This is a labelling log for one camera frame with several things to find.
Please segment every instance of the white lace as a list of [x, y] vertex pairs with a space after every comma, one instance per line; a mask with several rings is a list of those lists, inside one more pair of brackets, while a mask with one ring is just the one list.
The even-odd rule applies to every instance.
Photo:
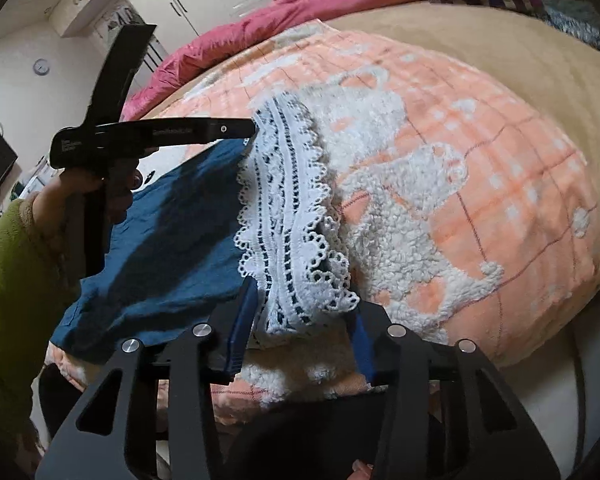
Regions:
[[304, 105], [288, 92], [255, 113], [258, 133], [240, 165], [235, 245], [242, 276], [253, 276], [262, 309], [252, 346], [313, 335], [358, 304], [347, 290], [349, 261], [325, 183], [322, 150]]

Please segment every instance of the green fleece sweater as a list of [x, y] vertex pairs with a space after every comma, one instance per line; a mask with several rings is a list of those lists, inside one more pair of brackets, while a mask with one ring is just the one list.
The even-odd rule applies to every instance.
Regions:
[[29, 424], [48, 339], [79, 295], [35, 229], [31, 204], [16, 200], [0, 220], [0, 439], [10, 449]]

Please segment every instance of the blue fabric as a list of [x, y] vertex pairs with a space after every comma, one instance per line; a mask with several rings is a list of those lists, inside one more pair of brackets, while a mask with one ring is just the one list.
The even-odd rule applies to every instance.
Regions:
[[104, 363], [124, 340], [174, 339], [238, 293], [236, 182], [244, 143], [224, 140], [138, 192], [105, 269], [82, 281], [51, 341]]

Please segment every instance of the pink comforter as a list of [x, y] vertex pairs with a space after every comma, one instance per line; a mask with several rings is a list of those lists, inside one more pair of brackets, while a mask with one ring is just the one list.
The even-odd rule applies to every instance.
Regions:
[[221, 25], [171, 54], [149, 84], [126, 103], [122, 120], [136, 120], [178, 88], [221, 61], [309, 20], [332, 20], [344, 14], [417, 0], [276, 0], [236, 23]]

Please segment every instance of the silver screw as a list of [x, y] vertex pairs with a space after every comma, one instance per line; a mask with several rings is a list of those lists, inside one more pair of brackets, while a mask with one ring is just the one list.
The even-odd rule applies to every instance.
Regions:
[[132, 354], [140, 348], [140, 342], [138, 339], [127, 339], [122, 343], [122, 351], [128, 354]]
[[386, 332], [391, 337], [404, 337], [407, 335], [407, 329], [402, 325], [391, 325], [389, 328], [386, 329]]
[[193, 335], [196, 337], [206, 337], [209, 334], [211, 334], [211, 331], [213, 329], [211, 328], [211, 325], [208, 325], [206, 323], [201, 323], [199, 325], [196, 325], [195, 327], [193, 327]]
[[477, 346], [470, 339], [462, 339], [462, 341], [458, 343], [458, 348], [465, 354], [472, 354], [475, 352]]

